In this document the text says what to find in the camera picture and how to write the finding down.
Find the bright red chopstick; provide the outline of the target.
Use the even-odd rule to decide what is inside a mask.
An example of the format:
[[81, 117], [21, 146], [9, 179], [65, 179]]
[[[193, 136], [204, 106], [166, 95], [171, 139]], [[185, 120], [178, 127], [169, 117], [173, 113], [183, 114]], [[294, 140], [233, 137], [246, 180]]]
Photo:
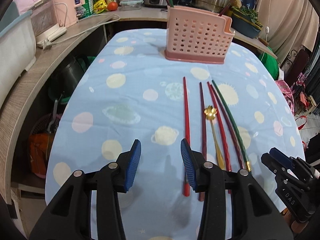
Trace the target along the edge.
[[[189, 124], [189, 105], [188, 105], [188, 90], [186, 77], [183, 77], [183, 97], [184, 97], [184, 137], [190, 142], [190, 124]], [[190, 186], [186, 172], [184, 172], [183, 195], [190, 196]]]

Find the gold flower spoon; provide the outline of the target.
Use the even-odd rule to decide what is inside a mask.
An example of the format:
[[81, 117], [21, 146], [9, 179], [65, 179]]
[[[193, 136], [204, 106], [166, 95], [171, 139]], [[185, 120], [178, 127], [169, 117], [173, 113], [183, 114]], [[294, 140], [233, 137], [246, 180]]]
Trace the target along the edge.
[[219, 168], [221, 168], [222, 170], [224, 170], [225, 167], [225, 162], [220, 150], [220, 146], [217, 140], [217, 136], [215, 133], [215, 128], [214, 128], [214, 124], [213, 121], [217, 116], [217, 110], [216, 108], [214, 108], [213, 106], [209, 105], [208, 107], [206, 107], [204, 109], [204, 114], [206, 116], [206, 119], [210, 122], [210, 126], [212, 129], [212, 134], [213, 134], [213, 140], [214, 140], [214, 144], [215, 144], [215, 152], [216, 152], [216, 159], [217, 159], [217, 164], [219, 166]]

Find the dark maroon chopstick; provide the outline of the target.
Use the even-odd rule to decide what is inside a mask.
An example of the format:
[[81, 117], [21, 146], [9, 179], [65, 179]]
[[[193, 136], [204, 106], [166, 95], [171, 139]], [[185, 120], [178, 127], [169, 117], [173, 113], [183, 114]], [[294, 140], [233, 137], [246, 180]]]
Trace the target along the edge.
[[238, 140], [238, 137], [237, 137], [237, 135], [235, 133], [235, 130], [234, 130], [232, 121], [230, 119], [229, 113], [228, 113], [228, 111], [226, 109], [225, 103], [223, 103], [222, 96], [217, 91], [217, 88], [213, 85], [213, 83], [211, 85], [212, 85], [212, 88], [214, 90], [215, 95], [217, 96], [217, 103], [219, 104], [219, 107], [220, 107], [220, 110], [221, 110], [222, 115], [224, 117], [225, 123], [226, 123], [226, 125], [228, 127], [228, 131], [229, 131], [229, 134], [231, 136], [231, 140], [233, 142], [233, 146], [234, 146], [234, 149], [235, 149], [235, 152], [236, 152], [236, 156], [237, 156], [237, 160], [238, 160], [239, 166], [240, 166], [240, 168], [246, 168], [245, 162], [244, 162], [243, 156], [242, 156], [241, 147], [239, 145], [239, 140]]

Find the blue planet pattern tablecloth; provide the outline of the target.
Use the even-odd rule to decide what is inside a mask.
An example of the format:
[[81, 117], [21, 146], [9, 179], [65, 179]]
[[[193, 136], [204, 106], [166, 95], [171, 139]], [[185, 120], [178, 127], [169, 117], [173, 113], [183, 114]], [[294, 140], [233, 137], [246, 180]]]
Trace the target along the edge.
[[201, 150], [201, 107], [216, 83], [239, 129], [252, 174], [279, 210], [274, 175], [261, 155], [276, 147], [303, 157], [295, 119], [272, 76], [248, 49], [231, 44], [224, 64], [170, 61], [166, 32], [139, 29], [116, 34], [73, 92], [49, 157], [45, 198], [50, 202], [75, 170], [97, 171], [128, 151], [142, 154], [131, 189], [119, 196], [127, 239], [196, 239], [202, 203], [182, 194], [184, 94], [190, 145]]

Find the pink floral cloth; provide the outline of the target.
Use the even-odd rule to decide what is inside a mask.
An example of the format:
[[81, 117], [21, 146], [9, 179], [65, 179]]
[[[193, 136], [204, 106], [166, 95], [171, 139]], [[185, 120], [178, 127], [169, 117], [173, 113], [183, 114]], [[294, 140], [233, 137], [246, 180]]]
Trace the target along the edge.
[[294, 114], [295, 113], [295, 109], [294, 109], [295, 102], [294, 102], [293, 94], [292, 94], [290, 87], [288, 86], [288, 84], [284, 80], [276, 80], [276, 84], [277, 84], [278, 88], [280, 89], [281, 93], [283, 94], [285, 100], [287, 101], [287, 104], [289, 106], [291, 113]]

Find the green plastic bag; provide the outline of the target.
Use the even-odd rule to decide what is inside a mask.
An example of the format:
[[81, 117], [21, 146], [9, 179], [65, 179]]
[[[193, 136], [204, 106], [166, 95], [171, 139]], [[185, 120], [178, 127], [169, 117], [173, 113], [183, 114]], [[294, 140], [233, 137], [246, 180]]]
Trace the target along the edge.
[[279, 66], [277, 59], [265, 52], [261, 53], [258, 56], [258, 59], [262, 62], [262, 64], [267, 69], [272, 78], [274, 80], [277, 80], [279, 77]]

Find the pink perforated utensil holder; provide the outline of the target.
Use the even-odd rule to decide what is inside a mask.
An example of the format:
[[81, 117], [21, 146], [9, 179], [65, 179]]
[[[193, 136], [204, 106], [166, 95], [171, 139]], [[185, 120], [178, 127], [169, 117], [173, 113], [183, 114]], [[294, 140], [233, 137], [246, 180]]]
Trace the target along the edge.
[[226, 15], [176, 5], [168, 7], [164, 56], [183, 62], [223, 64], [235, 32]]

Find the blue basin with vegetables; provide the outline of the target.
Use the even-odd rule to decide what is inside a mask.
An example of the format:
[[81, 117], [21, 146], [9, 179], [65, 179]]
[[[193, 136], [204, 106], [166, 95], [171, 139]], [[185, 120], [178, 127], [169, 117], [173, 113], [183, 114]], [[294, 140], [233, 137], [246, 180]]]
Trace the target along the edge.
[[258, 20], [258, 13], [242, 6], [231, 7], [232, 28], [249, 38], [257, 38], [263, 28]]

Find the white power strip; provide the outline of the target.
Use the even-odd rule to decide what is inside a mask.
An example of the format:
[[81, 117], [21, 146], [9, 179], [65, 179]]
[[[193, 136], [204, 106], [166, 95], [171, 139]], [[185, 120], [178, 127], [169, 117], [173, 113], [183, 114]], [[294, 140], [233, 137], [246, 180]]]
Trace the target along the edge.
[[59, 24], [56, 24], [49, 28], [48, 30], [40, 33], [37, 35], [36, 38], [36, 45], [38, 48], [43, 48], [46, 41], [52, 42], [65, 34], [67, 31], [66, 27], [61, 27]]

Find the red tomato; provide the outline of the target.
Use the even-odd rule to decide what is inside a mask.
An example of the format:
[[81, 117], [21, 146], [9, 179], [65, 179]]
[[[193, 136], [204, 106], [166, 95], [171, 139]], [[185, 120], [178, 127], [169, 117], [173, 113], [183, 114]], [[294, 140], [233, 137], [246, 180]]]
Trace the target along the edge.
[[118, 9], [118, 3], [117, 2], [110, 2], [107, 5], [108, 11], [116, 11]]

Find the clear food container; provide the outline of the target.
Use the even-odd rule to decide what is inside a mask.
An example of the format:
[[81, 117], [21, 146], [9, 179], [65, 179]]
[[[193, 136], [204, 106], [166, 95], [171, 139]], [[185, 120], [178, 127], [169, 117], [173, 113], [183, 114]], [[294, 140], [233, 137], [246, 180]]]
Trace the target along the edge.
[[143, 3], [143, 0], [122, 0], [120, 6], [123, 11], [139, 10]]

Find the green snack package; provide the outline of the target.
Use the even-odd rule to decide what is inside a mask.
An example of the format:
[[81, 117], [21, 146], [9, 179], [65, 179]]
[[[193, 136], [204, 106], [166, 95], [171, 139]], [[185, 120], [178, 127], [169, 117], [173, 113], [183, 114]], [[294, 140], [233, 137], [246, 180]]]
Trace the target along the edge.
[[91, 16], [93, 14], [93, 0], [85, 0], [85, 3], [76, 7], [75, 10], [78, 20]]

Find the white dish drainer bin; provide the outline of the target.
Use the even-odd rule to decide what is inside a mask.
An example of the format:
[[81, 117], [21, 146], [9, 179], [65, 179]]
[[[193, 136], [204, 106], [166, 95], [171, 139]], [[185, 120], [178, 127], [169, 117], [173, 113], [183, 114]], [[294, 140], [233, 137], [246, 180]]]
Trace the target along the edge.
[[22, 74], [36, 61], [36, 39], [29, 10], [1, 31], [1, 103]]

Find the pink electric kettle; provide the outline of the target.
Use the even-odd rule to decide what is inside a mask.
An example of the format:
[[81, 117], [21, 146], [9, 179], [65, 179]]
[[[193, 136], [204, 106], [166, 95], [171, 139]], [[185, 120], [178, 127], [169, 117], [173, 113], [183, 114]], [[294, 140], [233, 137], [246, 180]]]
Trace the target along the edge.
[[59, 26], [69, 28], [78, 22], [76, 8], [85, 0], [54, 0]]

